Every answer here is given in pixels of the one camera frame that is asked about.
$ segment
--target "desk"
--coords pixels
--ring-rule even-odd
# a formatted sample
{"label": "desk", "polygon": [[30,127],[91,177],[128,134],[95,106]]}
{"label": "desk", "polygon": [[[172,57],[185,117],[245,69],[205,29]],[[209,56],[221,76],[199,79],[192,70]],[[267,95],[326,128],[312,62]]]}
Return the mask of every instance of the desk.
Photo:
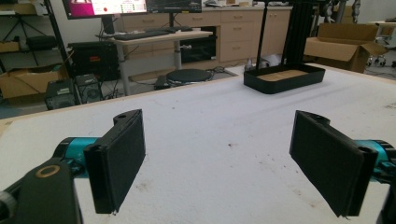
{"label": "desk", "polygon": [[102,136],[142,108],[147,156],[120,212],[95,214],[89,180],[75,181],[85,223],[373,224],[389,186],[371,183],[359,217],[336,217],[290,157],[291,132],[298,109],[396,146],[396,82],[327,69],[323,82],[275,95],[238,76],[0,120],[0,189],[64,138]]}
{"label": "desk", "polygon": [[[158,71],[174,66],[176,69],[181,69],[181,53],[180,53],[180,40],[194,39],[207,37],[212,35],[212,32],[205,31],[190,31],[180,32],[170,35],[160,35],[148,37],[143,39],[120,41],[113,40],[117,45],[117,52],[120,61],[120,75],[123,83],[125,95],[131,95],[129,84],[129,76]],[[154,44],[165,41],[175,42],[175,52],[173,54],[157,55],[150,58],[126,60],[124,56],[124,46],[140,46],[147,44]]]}

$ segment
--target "computer monitor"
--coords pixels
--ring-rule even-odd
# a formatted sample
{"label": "computer monitor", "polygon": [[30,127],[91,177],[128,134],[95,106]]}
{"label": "computer monitor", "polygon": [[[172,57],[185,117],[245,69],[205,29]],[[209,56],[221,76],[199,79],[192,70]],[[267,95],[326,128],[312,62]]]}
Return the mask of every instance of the computer monitor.
{"label": "computer monitor", "polygon": [[146,0],[150,13],[201,13],[202,0]]}
{"label": "computer monitor", "polygon": [[146,0],[62,0],[67,19],[102,18],[105,32],[114,34],[114,15],[147,13]]}

